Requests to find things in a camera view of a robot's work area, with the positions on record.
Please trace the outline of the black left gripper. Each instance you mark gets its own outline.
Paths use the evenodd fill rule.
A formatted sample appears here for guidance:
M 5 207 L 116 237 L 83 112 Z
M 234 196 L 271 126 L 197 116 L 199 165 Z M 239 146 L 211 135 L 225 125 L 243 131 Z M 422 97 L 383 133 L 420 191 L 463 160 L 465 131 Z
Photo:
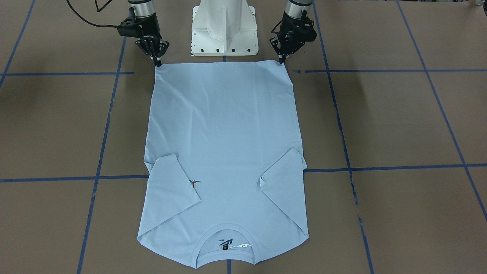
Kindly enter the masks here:
M 269 40 L 280 64 L 284 64 L 287 56 L 297 52 L 306 42 L 315 41 L 318 34 L 314 25 L 315 22 L 309 17 L 294 19 L 282 16 L 282 20 L 271 30 L 275 37 Z

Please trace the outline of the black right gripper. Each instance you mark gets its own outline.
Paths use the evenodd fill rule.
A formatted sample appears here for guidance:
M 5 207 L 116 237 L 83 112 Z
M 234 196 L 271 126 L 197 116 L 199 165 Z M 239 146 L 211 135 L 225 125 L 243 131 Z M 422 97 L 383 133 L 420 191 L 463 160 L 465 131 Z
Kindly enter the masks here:
M 139 45 L 146 54 L 154 58 L 155 66 L 160 67 L 161 57 L 169 48 L 169 42 L 165 41 L 160 34 L 157 15 L 154 13 L 149 17 L 135 17 L 135 24 Z

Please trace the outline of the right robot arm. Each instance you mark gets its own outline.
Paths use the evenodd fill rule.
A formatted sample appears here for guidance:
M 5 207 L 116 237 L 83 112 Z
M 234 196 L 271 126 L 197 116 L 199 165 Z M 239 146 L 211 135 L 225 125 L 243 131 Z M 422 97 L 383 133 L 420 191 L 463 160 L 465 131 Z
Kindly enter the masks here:
M 136 44 L 148 55 L 156 67 L 162 65 L 161 58 L 169 48 L 169 42 L 160 34 L 160 27 L 151 0 L 129 0 L 129 7 L 135 17 Z

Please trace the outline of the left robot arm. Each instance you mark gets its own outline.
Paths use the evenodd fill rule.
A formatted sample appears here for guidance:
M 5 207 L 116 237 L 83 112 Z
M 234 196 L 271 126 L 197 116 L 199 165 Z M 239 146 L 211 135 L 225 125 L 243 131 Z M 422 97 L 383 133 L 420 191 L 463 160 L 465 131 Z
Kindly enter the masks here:
M 281 21 L 271 30 L 275 37 L 269 41 L 280 64 L 318 36 L 314 21 L 308 17 L 312 3 L 312 0 L 288 0 Z

